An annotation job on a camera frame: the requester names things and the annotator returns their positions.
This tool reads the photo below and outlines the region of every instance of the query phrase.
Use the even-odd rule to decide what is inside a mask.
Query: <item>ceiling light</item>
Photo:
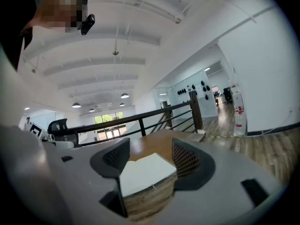
[[[121,98],[128,98],[129,97],[129,95],[127,94],[127,93],[123,93],[122,95],[121,95]]]
[[[78,108],[78,107],[81,107],[81,106],[80,106],[79,103],[74,103],[74,104],[72,105],[72,107],[73,107],[73,108]]]

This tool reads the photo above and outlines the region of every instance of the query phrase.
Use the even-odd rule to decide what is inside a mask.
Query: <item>wooden table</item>
[[[200,142],[204,135],[161,129],[139,139],[130,141],[130,161],[137,161],[153,153],[157,153],[174,164],[172,160],[172,139],[186,138]],[[161,211],[173,197],[173,187],[177,176],[173,175],[138,193],[124,198],[128,218],[143,225],[152,222],[153,216]]]

